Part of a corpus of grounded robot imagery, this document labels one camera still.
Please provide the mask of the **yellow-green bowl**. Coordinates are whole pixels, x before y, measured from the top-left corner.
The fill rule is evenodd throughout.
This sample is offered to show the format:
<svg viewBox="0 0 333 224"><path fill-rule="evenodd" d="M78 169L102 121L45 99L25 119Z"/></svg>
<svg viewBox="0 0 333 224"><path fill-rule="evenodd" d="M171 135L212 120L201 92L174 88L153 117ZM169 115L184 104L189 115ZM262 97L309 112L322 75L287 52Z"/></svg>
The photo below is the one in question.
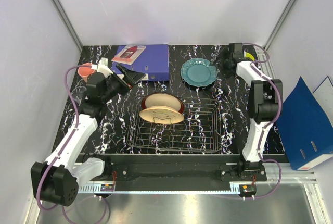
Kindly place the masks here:
<svg viewBox="0 0 333 224"><path fill-rule="evenodd" d="M248 52L244 52L244 58L247 58L251 61L255 61L255 58L252 54L248 53Z"/></svg>

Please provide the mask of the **clear glass cup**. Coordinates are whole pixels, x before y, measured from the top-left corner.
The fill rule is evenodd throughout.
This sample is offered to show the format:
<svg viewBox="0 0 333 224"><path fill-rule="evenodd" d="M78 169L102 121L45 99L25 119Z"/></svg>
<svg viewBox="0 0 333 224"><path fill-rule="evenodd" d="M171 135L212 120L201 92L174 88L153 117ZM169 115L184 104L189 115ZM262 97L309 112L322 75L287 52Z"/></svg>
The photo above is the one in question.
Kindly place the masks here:
<svg viewBox="0 0 333 224"><path fill-rule="evenodd" d="M72 98L77 105L81 104L82 99L85 98L85 94L86 94L85 86L77 86L71 91Z"/></svg>

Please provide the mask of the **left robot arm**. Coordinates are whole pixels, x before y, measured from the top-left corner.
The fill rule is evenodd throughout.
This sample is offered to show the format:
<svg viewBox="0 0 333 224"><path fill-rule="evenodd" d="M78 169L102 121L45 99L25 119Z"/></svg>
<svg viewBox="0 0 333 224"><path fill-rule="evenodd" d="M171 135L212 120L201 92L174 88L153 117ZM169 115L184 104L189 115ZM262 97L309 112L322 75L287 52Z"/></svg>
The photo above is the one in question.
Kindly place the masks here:
<svg viewBox="0 0 333 224"><path fill-rule="evenodd" d="M112 167L107 158L95 155L79 166L75 162L89 137L97 130L107 112L107 103L116 95L125 95L145 74L116 65L123 74L119 77L106 65L87 65L94 72L87 77L86 92L81 104L73 104L74 122L68 132L45 159L31 167L33 195L41 210L47 208L43 202L54 206L70 206L79 189L98 177L107 180L112 175Z"/></svg>

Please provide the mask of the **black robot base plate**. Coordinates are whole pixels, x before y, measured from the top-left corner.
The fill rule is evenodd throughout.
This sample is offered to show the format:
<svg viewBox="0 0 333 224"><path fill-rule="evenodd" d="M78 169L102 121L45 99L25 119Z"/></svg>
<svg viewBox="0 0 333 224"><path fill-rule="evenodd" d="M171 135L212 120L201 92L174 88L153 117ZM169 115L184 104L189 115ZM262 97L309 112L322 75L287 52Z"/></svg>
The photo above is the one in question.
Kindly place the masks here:
<svg viewBox="0 0 333 224"><path fill-rule="evenodd" d="M264 168L238 175L240 155L107 154L116 172L116 192L226 192L231 182L265 182Z"/></svg>

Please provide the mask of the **pink plastic cup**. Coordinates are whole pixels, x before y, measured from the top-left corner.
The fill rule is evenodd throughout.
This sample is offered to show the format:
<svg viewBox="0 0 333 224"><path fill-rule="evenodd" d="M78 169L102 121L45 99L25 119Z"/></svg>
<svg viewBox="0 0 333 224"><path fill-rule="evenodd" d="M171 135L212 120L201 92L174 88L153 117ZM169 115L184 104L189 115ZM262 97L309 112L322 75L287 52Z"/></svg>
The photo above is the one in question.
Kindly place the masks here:
<svg viewBox="0 0 333 224"><path fill-rule="evenodd" d="M88 82L88 77L96 72L96 66L91 63L85 63L78 68L78 74L85 83Z"/></svg>

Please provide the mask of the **beige painted plate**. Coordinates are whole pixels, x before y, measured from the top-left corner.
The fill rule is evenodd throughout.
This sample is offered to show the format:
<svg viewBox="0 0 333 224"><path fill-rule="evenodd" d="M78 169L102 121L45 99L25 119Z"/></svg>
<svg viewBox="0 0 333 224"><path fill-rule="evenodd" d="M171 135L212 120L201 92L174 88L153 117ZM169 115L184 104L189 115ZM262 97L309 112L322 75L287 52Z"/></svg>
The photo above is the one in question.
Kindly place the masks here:
<svg viewBox="0 0 333 224"><path fill-rule="evenodd" d="M152 106L139 112L139 116L155 124L172 125L184 120L184 116L171 107Z"/></svg>

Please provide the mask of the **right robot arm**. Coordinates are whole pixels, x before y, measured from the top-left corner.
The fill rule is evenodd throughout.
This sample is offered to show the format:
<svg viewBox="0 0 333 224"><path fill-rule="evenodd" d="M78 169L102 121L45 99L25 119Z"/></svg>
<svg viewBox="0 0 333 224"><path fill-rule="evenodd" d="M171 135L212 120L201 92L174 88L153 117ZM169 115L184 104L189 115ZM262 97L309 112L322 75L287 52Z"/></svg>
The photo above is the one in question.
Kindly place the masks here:
<svg viewBox="0 0 333 224"><path fill-rule="evenodd" d="M250 130L236 168L231 171L240 180L252 181L265 175L263 151L268 133L282 111L282 81L265 75L257 61L246 57L242 43L230 43L216 58L226 76L237 75L249 86L247 112Z"/></svg>

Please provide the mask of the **teal scalloped plate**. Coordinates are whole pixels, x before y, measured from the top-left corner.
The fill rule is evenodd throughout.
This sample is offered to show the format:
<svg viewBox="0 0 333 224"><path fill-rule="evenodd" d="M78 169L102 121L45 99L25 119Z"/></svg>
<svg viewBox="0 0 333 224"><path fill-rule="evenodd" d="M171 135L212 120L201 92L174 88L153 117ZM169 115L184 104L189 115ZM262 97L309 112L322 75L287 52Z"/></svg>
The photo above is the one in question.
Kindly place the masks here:
<svg viewBox="0 0 333 224"><path fill-rule="evenodd" d="M181 67L181 77L190 86L206 87L217 79L217 68L203 58L193 58Z"/></svg>

